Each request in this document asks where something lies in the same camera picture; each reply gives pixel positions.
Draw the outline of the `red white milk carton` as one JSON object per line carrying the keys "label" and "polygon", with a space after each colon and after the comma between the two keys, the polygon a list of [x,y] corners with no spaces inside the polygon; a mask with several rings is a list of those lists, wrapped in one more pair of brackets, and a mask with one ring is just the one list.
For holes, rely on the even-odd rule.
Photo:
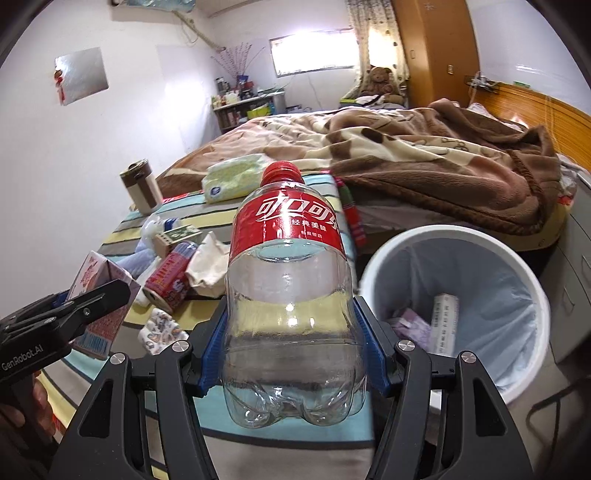
{"label": "red white milk carton", "polygon": [[139,284],[132,276],[103,255],[87,254],[69,290],[67,299],[95,300],[85,305],[90,323],[73,342],[73,348],[93,358],[105,360],[123,324]]}

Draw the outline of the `patterned paper wrapper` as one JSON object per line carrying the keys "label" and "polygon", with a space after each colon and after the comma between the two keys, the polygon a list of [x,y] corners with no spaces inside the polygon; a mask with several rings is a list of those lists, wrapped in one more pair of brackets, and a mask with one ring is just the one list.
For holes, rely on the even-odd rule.
{"label": "patterned paper wrapper", "polygon": [[177,341],[186,341],[189,335],[165,311],[153,308],[144,326],[139,330],[138,341],[152,356],[160,354]]}

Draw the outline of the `red drink can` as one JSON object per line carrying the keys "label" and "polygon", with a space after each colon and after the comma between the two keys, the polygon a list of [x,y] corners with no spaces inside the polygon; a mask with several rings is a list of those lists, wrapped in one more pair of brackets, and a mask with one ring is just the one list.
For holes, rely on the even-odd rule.
{"label": "red drink can", "polygon": [[189,291],[186,269],[197,251],[194,242],[177,244],[147,278],[142,291],[155,307],[172,314]]}

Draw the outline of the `purple snack packet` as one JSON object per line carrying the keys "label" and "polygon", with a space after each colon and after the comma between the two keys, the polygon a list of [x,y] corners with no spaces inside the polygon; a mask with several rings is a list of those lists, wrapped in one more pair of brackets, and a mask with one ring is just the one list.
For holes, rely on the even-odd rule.
{"label": "purple snack packet", "polygon": [[401,339],[411,340],[423,350],[431,352],[432,327],[413,309],[405,308],[394,312],[388,323]]}

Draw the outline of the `white purple medicine box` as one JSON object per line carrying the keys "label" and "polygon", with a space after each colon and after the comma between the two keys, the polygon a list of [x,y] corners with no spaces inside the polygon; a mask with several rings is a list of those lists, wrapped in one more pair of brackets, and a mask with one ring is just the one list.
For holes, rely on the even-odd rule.
{"label": "white purple medicine box", "polygon": [[459,321],[459,299],[450,294],[435,297],[431,321],[431,354],[453,357]]}

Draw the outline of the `beige cloth drawstring bag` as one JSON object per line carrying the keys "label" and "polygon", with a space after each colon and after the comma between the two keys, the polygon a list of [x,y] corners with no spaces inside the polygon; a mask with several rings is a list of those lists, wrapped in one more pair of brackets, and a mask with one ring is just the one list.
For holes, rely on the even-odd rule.
{"label": "beige cloth drawstring bag", "polygon": [[197,247],[185,271],[190,288],[199,296],[221,297],[225,292],[229,246],[209,231]]}

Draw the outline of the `clear cola bottle red label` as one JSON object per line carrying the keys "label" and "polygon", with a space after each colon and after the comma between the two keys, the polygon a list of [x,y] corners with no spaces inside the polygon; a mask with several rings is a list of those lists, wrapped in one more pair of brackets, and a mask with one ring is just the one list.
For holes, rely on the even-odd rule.
{"label": "clear cola bottle red label", "polygon": [[363,408],[352,298],[335,209],[293,163],[271,163],[232,224],[221,382],[235,423],[332,426]]}

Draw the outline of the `striped bed sheet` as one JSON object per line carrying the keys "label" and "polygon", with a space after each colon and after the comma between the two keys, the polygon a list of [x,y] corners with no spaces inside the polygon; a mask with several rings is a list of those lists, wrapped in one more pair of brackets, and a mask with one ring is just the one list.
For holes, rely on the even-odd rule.
{"label": "striped bed sheet", "polygon": [[[337,215],[342,243],[349,264],[356,258],[356,246],[345,215],[345,190],[339,181],[329,173],[314,173],[304,176],[304,182],[322,194],[331,203]],[[176,218],[178,225],[193,225],[202,232],[205,242],[204,254],[212,254],[212,259],[201,259],[188,267],[190,289],[183,302],[173,311],[171,317],[181,330],[187,334],[198,323],[208,321],[218,305],[221,294],[225,292],[225,272],[228,269],[228,251],[231,238],[231,223],[242,203],[242,198],[226,202],[207,203],[204,194],[191,193],[173,197],[156,212],[153,217]],[[129,214],[109,239],[103,242],[98,252],[115,263],[135,268],[135,260],[127,261],[131,247],[137,251],[147,248],[140,240],[140,226],[148,222],[147,217]],[[122,351],[131,358],[141,358],[150,352],[143,347],[142,329],[150,319],[154,306],[143,292],[138,292],[139,300],[134,301],[128,311],[117,336],[111,343],[112,352]],[[48,366],[40,374],[40,381],[47,389],[49,403],[54,411],[56,436],[60,441],[75,411],[87,393],[90,385],[104,365],[104,360],[96,360],[73,351],[63,360]],[[164,457],[161,450],[156,396],[144,395],[147,414],[144,425],[147,428],[150,451],[150,473],[155,478],[167,478]],[[304,420],[290,418],[269,428],[245,429],[231,420],[226,409],[221,386],[209,391],[204,399],[195,399],[198,420],[204,431],[206,446],[211,453],[214,467],[221,479],[263,479],[263,473],[249,467],[263,467],[263,462],[278,461],[280,467],[294,465],[294,475],[287,469],[284,478],[304,479],[361,479],[370,467],[373,456],[374,433],[370,400],[356,415],[331,427],[315,427]]]}

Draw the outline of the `brown white travel mug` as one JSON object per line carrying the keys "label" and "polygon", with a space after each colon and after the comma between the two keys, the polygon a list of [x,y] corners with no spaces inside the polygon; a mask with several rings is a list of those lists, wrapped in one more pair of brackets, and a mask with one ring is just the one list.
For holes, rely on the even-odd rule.
{"label": "brown white travel mug", "polygon": [[130,164],[119,177],[135,208],[142,215],[149,216],[162,205],[162,193],[146,159]]}

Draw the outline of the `green tissue pack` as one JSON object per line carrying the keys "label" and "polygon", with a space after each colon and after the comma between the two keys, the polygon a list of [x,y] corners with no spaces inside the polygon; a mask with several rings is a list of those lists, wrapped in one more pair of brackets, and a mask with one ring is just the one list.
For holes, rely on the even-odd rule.
{"label": "green tissue pack", "polygon": [[269,156],[249,154],[208,167],[201,181],[205,201],[212,204],[246,197],[259,188],[263,172],[271,163]]}

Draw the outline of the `brown beige fleece blanket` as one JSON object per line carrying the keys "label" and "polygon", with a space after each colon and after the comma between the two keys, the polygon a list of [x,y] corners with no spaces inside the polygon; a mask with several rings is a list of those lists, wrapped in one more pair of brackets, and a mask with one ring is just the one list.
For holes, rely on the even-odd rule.
{"label": "brown beige fleece blanket", "polygon": [[157,183],[166,197],[197,191],[209,167],[249,154],[327,170],[363,200],[396,199],[510,235],[540,232],[561,194],[560,160],[544,127],[510,127],[448,99],[252,119],[175,162]]}

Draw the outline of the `wooden headboard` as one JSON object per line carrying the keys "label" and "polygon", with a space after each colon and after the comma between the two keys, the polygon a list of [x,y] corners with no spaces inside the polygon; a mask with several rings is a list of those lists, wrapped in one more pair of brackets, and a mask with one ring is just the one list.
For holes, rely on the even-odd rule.
{"label": "wooden headboard", "polygon": [[523,87],[499,83],[495,93],[479,89],[475,100],[496,117],[543,125],[556,150],[590,170],[591,119],[563,101]]}

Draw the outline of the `wooden wardrobe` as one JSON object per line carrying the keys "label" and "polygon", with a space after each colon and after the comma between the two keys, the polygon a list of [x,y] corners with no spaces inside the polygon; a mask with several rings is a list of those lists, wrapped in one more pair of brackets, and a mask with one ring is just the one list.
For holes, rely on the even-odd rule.
{"label": "wooden wardrobe", "polygon": [[394,0],[394,14],[410,72],[411,107],[447,98],[466,107],[468,78],[480,70],[465,0]]}

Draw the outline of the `patterned curtain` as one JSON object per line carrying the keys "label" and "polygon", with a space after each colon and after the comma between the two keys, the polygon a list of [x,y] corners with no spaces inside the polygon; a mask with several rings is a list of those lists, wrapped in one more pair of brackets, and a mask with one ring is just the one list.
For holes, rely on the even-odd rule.
{"label": "patterned curtain", "polygon": [[359,48],[358,77],[346,97],[360,96],[362,88],[369,85],[374,67],[389,68],[394,91],[405,96],[410,73],[393,2],[346,0],[346,8]]}

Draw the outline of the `wall air conditioner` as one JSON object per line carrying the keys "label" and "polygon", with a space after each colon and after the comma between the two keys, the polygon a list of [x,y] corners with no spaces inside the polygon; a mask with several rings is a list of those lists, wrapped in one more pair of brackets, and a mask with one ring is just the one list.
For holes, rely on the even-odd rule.
{"label": "wall air conditioner", "polygon": [[124,0],[123,4],[167,12],[190,13],[197,5],[197,2],[195,0]]}

